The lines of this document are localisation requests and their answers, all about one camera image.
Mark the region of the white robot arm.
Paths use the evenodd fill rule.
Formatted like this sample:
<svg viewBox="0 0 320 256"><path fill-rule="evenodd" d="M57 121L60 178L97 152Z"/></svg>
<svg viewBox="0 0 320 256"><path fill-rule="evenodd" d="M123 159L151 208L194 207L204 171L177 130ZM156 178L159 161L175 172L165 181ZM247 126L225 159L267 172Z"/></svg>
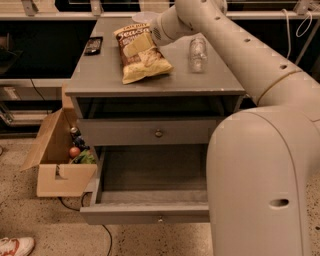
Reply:
<svg viewBox="0 0 320 256"><path fill-rule="evenodd" d="M207 151L214 256L312 256L306 184L320 168L320 85L227 18L216 0L175 0L151 23L159 46L202 34L252 98Z"/></svg>

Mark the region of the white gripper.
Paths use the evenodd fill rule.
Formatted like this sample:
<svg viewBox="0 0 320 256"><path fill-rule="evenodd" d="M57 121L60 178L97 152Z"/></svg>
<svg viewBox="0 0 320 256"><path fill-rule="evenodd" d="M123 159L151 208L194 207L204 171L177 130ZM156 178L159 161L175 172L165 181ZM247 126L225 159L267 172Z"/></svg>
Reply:
<svg viewBox="0 0 320 256"><path fill-rule="evenodd" d="M151 21L150 33L151 35L144 32L126 45L123 49L124 55L133 57L139 52L146 51L154 46L153 41L157 46L171 44L184 36L193 35L194 31L181 21L176 7L172 6Z"/></svg>

